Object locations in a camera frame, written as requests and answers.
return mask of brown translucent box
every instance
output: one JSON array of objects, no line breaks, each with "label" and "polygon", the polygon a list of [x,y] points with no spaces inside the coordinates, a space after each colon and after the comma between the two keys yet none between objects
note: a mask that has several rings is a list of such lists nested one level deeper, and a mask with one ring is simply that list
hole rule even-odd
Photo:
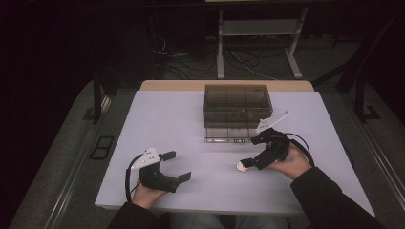
[{"label": "brown translucent box", "polygon": [[272,112],[266,85],[206,85],[205,140],[248,142],[257,135],[260,119],[270,117]]}]

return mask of white tabletop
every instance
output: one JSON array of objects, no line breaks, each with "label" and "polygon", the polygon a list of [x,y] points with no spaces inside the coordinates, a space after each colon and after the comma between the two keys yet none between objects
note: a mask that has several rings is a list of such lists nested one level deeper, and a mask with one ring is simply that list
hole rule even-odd
[{"label": "white tabletop", "polygon": [[[370,214],[373,209],[352,169],[319,93],[269,93],[273,113],[290,114],[274,126],[300,135],[308,143],[315,165],[343,192]],[[290,190],[291,180],[276,171],[253,168],[242,173],[236,164],[255,157],[263,144],[207,143],[204,141],[203,91],[137,92],[117,147],[99,190],[96,205],[118,208],[125,201],[125,170],[130,161],[154,146],[158,153],[176,151],[160,170],[176,177],[191,171],[191,179],[175,194],[155,205],[166,211],[198,211],[226,214],[302,214]],[[132,173],[132,187],[138,171]]]}]

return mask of gray carpet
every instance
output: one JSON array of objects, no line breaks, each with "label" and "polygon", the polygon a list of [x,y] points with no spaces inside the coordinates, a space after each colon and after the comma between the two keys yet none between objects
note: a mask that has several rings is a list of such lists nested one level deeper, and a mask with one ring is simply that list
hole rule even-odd
[{"label": "gray carpet", "polygon": [[[254,66],[253,70],[257,73],[278,79],[293,79],[287,60],[281,53],[288,42],[284,39],[271,39],[273,39],[273,43],[271,43],[273,45],[265,45],[269,49],[262,53],[255,50],[257,47],[249,50],[247,49],[248,44],[234,45],[231,44],[232,41],[228,41],[226,48],[241,58],[252,58],[246,64]],[[355,42],[345,42],[338,43],[333,48],[331,44],[332,39],[327,37],[311,38],[300,42],[296,58],[304,79],[311,81],[337,67],[349,59],[358,46],[358,43]],[[165,71],[164,78],[179,80],[181,76],[185,78],[182,73],[184,72],[191,79],[215,79],[214,56],[213,52],[204,58],[194,58],[188,55],[181,58],[176,57],[169,63],[171,67],[166,67],[170,71]],[[238,64],[235,59],[232,59],[232,56],[234,55],[229,53],[227,56],[229,59],[225,61],[226,79],[265,79],[248,70],[243,70],[245,66]],[[404,210],[375,162],[361,127],[367,125],[371,130],[378,145],[401,179],[405,177],[404,168],[401,166],[405,160],[402,155],[405,152],[405,142],[403,141],[405,129],[371,87],[366,91],[366,105],[373,105],[381,119],[368,120],[367,124],[359,124],[352,111],[352,94],[338,94],[333,88],[337,80],[338,76],[316,89],[321,93],[342,144],[352,158],[353,168],[376,217],[387,228],[404,228]],[[62,208],[58,214],[59,218],[51,219],[54,228],[107,227],[115,211],[95,207],[94,202],[135,92],[136,89],[118,90],[117,95],[111,97],[111,105],[107,112],[97,125],[93,125],[89,120],[82,120],[87,110],[93,107],[92,85],[89,84],[83,89],[33,182],[32,188],[24,199],[11,228],[44,228],[59,199],[65,201],[66,208]],[[87,137],[89,133],[93,133],[91,140]],[[95,148],[98,138],[104,135],[114,137],[113,147],[108,158],[105,160],[89,159],[89,154]],[[83,152],[83,149],[85,157],[80,160],[79,154]],[[77,167],[75,165],[78,161],[82,163],[79,163],[80,166]],[[72,175],[75,175],[75,179],[72,179],[73,182],[70,183],[69,189],[66,187],[66,180],[69,180]],[[69,195],[61,196],[60,194],[64,190],[72,192]],[[292,228],[309,226],[306,218],[290,218],[289,221]]]}]

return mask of floor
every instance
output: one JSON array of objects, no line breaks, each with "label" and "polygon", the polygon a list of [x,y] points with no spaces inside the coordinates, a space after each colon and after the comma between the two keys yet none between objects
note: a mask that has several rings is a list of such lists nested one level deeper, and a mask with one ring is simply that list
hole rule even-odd
[{"label": "floor", "polygon": [[[358,41],[339,42],[332,37],[302,39],[296,59],[304,80],[312,81],[348,60]],[[215,43],[207,38],[207,43]],[[288,37],[249,37],[225,40],[225,79],[293,80],[284,48]],[[161,56],[163,79],[216,79],[215,48],[205,53],[174,49]],[[399,181],[405,178],[402,152],[405,128],[372,87],[366,91],[366,105],[373,106],[379,119],[361,123],[353,113],[353,91],[339,94],[334,86],[339,75],[315,88],[320,92],[330,118],[350,158],[353,168],[375,211],[387,228],[405,226],[401,194],[392,177],[377,163],[378,152],[392,165]],[[104,100],[103,116],[97,124],[86,118],[93,106],[93,84],[89,83],[75,100],[30,191],[17,212],[11,228],[102,228],[115,211],[94,206],[100,182],[113,154],[120,130],[137,88],[121,88]],[[105,160],[89,159],[100,136],[113,136],[113,146]],[[307,228],[305,217],[289,218],[291,228]]]}]

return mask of sleeve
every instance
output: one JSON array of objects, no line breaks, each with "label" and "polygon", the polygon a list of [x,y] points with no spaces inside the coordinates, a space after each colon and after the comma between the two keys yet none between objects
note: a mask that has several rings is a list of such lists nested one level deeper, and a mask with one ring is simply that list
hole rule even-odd
[{"label": "sleeve", "polygon": [[318,168],[296,178],[291,188],[313,228],[384,228]]},{"label": "sleeve", "polygon": [[154,229],[159,228],[159,224],[158,218],[149,210],[136,204],[125,202],[113,217],[108,228]]}]

